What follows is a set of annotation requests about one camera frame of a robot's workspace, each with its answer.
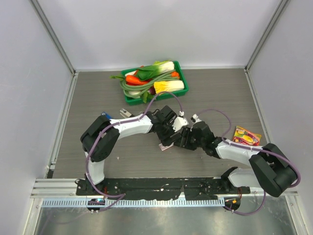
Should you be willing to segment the staple box red white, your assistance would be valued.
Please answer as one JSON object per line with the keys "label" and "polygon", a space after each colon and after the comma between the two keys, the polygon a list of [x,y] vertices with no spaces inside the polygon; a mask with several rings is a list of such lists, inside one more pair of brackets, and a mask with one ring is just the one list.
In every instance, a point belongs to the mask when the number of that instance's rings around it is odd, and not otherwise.
{"label": "staple box red white", "polygon": [[158,146],[159,146],[159,148],[161,149],[161,151],[165,151],[165,150],[167,150],[167,149],[173,147],[173,145],[174,145],[174,144],[171,143],[170,145],[165,146],[165,145],[163,145],[163,144],[160,143]]}

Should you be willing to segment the beige stapler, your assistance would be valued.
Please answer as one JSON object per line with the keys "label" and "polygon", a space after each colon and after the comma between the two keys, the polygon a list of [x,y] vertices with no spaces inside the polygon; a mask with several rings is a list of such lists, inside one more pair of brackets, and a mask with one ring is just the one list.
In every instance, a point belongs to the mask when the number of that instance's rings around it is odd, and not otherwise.
{"label": "beige stapler", "polygon": [[124,109],[124,108],[122,108],[122,109],[120,109],[120,114],[121,114],[121,116],[123,117],[123,118],[132,118],[132,117],[134,117],[134,115],[132,114],[132,113],[130,113],[130,112],[128,112],[126,109]]}

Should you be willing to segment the blue stapler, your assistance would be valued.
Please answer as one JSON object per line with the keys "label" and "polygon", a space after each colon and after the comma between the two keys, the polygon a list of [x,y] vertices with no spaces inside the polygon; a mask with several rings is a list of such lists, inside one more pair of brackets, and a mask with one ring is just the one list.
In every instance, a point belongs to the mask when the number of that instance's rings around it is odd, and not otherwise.
{"label": "blue stapler", "polygon": [[108,119],[111,119],[111,118],[112,118],[112,117],[111,117],[109,114],[107,114],[106,112],[102,112],[101,115],[102,115],[102,116],[105,116],[105,117],[108,118]]}

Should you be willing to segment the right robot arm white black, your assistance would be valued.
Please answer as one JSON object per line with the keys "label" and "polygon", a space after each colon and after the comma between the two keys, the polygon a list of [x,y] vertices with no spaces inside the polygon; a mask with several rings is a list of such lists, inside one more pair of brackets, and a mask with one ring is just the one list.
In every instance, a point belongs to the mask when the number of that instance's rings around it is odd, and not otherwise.
{"label": "right robot arm white black", "polygon": [[208,156],[247,165],[247,169],[234,168],[221,180],[221,188],[226,193],[233,193],[239,187],[253,187],[279,197],[300,179],[299,173],[276,145],[269,143],[255,147],[235,144],[214,136],[204,121],[183,127],[181,137],[174,145],[188,150],[201,148]]}

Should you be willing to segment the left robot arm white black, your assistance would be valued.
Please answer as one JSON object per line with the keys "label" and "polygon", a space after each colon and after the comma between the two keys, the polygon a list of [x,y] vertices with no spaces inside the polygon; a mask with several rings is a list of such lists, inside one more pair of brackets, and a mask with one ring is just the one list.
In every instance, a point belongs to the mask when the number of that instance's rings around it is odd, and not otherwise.
{"label": "left robot arm white black", "polygon": [[184,112],[176,114],[169,106],[124,119],[99,116],[80,137],[86,156],[86,188],[93,195],[104,195],[104,163],[117,141],[137,134],[156,133],[161,145],[171,146],[188,125]]}

